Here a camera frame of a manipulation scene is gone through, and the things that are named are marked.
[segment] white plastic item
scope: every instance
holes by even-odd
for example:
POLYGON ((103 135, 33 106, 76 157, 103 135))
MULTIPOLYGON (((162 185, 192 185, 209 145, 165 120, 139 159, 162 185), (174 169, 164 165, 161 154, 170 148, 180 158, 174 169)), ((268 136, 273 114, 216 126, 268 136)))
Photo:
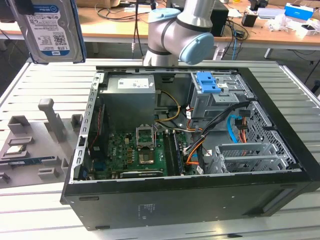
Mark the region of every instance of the white plastic item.
POLYGON ((274 19, 269 19, 264 25, 269 28, 271 32, 284 30, 288 32, 286 25, 292 21, 290 18, 287 18, 284 14, 279 14, 275 16, 274 19))
POLYGON ((306 23, 307 25, 310 25, 315 28, 318 32, 320 32, 320 21, 315 18, 309 18, 306 23))
POLYGON ((296 29, 295 34, 300 38, 304 38, 305 36, 316 35, 318 34, 318 31, 309 24, 302 24, 299 28, 296 29))

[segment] table leg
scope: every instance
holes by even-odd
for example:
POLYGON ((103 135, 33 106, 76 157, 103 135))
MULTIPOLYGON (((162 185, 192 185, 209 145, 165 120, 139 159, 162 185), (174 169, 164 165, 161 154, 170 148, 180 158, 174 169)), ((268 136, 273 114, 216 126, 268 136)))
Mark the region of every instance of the table leg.
POLYGON ((273 49, 272 48, 268 48, 268 50, 265 52, 264 58, 265 59, 269 59, 270 55, 272 54, 273 49))
POLYGON ((227 42, 218 42, 212 60, 222 60, 227 45, 227 42))
POLYGON ((92 43, 93 53, 98 54, 99 53, 99 47, 97 42, 92 43))
POLYGON ((6 51, 7 46, 5 45, 5 39, 0 39, 0 51, 6 51))

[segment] computer tower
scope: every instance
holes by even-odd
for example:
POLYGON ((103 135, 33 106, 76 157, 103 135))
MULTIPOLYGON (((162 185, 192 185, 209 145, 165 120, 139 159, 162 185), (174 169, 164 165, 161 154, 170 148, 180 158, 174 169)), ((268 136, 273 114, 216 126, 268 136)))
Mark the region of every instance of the computer tower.
MULTIPOLYGON (((185 3, 186 0, 171 1, 172 7, 179 9, 180 11, 184 10, 185 3)), ((220 2, 220 0, 214 0, 211 14, 211 22, 213 24, 211 33, 214 37, 221 37, 223 35, 228 13, 228 8, 222 2, 220 2)))
POLYGON ((211 14, 211 22, 213 24, 211 33, 214 37, 222 37, 228 18, 228 13, 228 8, 222 2, 220 2, 220 0, 214 1, 211 14))

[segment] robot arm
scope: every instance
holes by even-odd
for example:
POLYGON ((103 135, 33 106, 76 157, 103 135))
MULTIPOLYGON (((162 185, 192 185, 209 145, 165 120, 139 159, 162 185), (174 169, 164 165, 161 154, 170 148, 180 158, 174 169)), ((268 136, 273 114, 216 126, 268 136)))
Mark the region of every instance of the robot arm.
POLYGON ((210 17, 214 0, 186 0, 183 12, 158 8, 149 14, 148 51, 144 66, 195 65, 214 45, 210 17))

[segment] light blue robot joint cap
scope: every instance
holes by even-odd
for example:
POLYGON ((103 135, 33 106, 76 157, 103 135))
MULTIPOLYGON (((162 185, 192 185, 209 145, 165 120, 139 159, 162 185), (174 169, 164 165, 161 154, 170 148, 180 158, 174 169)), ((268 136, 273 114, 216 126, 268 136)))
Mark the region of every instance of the light blue robot joint cap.
POLYGON ((155 23, 168 19, 173 19, 181 13, 179 9, 175 8, 157 8, 149 13, 148 22, 155 23))
POLYGON ((214 36, 209 32, 202 33, 182 49, 179 58, 189 65, 198 64, 207 57, 213 46, 214 36))

